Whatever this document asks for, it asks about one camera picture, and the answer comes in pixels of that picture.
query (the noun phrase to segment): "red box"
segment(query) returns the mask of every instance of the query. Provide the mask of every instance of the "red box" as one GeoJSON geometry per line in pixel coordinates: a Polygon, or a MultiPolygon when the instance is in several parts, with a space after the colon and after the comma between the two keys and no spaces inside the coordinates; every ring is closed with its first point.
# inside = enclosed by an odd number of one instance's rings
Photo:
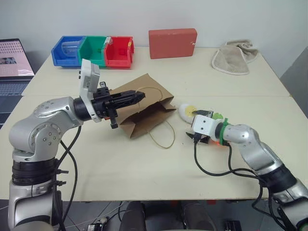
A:
{"type": "Polygon", "coordinates": [[[149,30],[151,59],[192,56],[197,31],[189,29],[149,30]]]}
{"type": "Polygon", "coordinates": [[[104,48],[105,64],[110,67],[130,67],[133,53],[133,37],[111,36],[104,48]]]}

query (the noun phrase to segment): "green storage bin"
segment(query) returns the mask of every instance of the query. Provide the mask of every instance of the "green storage bin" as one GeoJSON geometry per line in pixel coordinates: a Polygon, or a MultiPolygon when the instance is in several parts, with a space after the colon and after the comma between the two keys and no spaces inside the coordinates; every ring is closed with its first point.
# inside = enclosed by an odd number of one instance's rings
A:
{"type": "Polygon", "coordinates": [[[104,43],[106,36],[86,36],[78,50],[78,59],[88,59],[98,66],[106,66],[104,59],[104,43]]]}

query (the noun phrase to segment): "tabletop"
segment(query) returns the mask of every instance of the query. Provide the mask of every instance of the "tabletop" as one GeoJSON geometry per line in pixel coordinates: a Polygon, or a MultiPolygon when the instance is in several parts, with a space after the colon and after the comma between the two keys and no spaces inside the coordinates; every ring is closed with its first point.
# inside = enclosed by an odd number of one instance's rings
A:
{"type": "MultiPolygon", "coordinates": [[[[101,69],[100,81],[115,89],[148,73],[174,96],[289,96],[261,54],[250,74],[232,76],[212,68],[217,48],[195,48],[191,57],[150,59],[149,48],[135,48],[131,69],[101,69]]],[[[79,69],[45,61],[22,95],[78,95],[79,69]]]]}
{"type": "MultiPolygon", "coordinates": [[[[12,174],[12,146],[9,130],[20,119],[32,113],[41,102],[59,96],[25,96],[0,130],[0,198],[8,199],[12,174]]],[[[292,173],[308,186],[308,120],[291,97],[269,96],[176,96],[172,104],[191,103],[198,109],[222,113],[231,124],[247,124],[260,139],[281,158],[292,173]]],[[[129,139],[120,128],[111,129],[108,121],[85,122],[79,139],[72,148],[78,165],[76,201],[112,200],[177,200],[177,199],[250,199],[258,195],[255,179],[234,175],[212,177],[196,166],[193,142],[185,134],[190,125],[175,112],[168,122],[176,139],[170,149],[162,149],[148,134],[129,139]]],[[[76,128],[68,131],[63,141],[68,145],[76,128]]],[[[172,141],[172,131],[165,123],[153,129],[152,135],[162,145],[172,141]]],[[[59,148],[57,157],[62,154],[59,148]]],[[[232,166],[247,167],[233,145],[232,166]]],[[[212,172],[228,169],[228,148],[215,143],[198,145],[200,164],[212,172]]],[[[60,187],[68,200],[74,182],[73,164],[69,158],[62,163],[60,187]]]]}

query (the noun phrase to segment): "brown paper bag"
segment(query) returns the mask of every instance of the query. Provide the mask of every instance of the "brown paper bag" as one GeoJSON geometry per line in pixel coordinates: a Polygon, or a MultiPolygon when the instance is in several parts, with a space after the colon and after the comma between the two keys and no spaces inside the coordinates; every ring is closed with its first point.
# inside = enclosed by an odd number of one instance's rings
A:
{"type": "Polygon", "coordinates": [[[138,104],[135,104],[117,110],[117,123],[130,138],[146,134],[155,126],[164,122],[176,110],[170,104],[174,96],[148,74],[112,90],[111,93],[137,90],[142,87],[158,88],[163,97],[157,89],[141,89],[140,91],[145,93],[145,98],[140,101],[140,108],[138,104]]]}

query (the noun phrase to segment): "rope handle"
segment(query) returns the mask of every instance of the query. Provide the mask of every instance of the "rope handle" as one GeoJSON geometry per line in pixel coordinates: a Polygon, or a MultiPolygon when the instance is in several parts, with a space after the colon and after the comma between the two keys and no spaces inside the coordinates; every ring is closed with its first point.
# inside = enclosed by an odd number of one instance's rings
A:
{"type": "MultiPolygon", "coordinates": [[[[158,100],[158,101],[161,101],[162,100],[162,98],[163,98],[163,93],[162,93],[162,91],[159,89],[159,88],[155,88],[155,87],[140,87],[140,88],[138,88],[137,90],[136,90],[136,92],[138,92],[139,90],[142,90],[142,89],[156,89],[156,90],[158,90],[159,92],[160,92],[160,95],[161,95],[161,98],[158,100]]],[[[140,103],[138,102],[138,107],[139,107],[139,110],[138,110],[138,113],[140,112],[140,103]]],[[[151,139],[154,141],[154,143],[156,143],[159,147],[161,147],[161,148],[163,148],[163,149],[168,149],[168,148],[171,148],[172,147],[172,145],[174,144],[174,141],[175,141],[175,131],[174,131],[174,128],[172,127],[172,125],[168,122],[168,121],[165,121],[170,127],[171,127],[171,129],[172,129],[172,132],[173,132],[173,141],[172,141],[172,143],[168,146],[168,147],[165,147],[165,146],[163,146],[163,145],[160,145],[155,139],[154,139],[154,137],[153,137],[153,135],[149,132],[149,131],[146,131],[149,135],[150,135],[150,137],[151,137],[151,139]]]]}

